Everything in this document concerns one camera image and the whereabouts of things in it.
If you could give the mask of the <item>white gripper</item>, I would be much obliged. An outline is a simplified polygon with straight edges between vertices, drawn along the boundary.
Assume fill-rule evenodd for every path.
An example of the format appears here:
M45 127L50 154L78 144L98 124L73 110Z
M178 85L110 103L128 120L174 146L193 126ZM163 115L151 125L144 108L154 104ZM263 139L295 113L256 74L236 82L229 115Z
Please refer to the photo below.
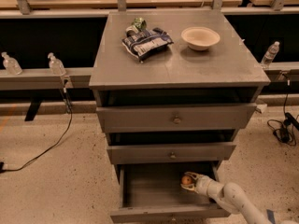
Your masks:
M192 178L192 180L197 181L196 185L180 184L183 189L186 189L188 191L195 191L196 193L200 195L205 195L209 198L213 198L215 196L215 185L217 184L215 180L211 179L207 175L203 175L200 177L200 175L195 172L186 172L184 175L188 175Z

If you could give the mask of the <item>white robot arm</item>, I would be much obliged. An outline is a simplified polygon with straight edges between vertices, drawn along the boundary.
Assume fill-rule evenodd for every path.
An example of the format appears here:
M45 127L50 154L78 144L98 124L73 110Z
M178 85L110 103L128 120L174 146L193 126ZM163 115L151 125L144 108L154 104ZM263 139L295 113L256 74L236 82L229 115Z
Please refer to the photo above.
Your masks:
M241 214L248 224L273 224L236 183L222 184L207 175L186 172L181 178L180 185L183 189L214 200L230 214Z

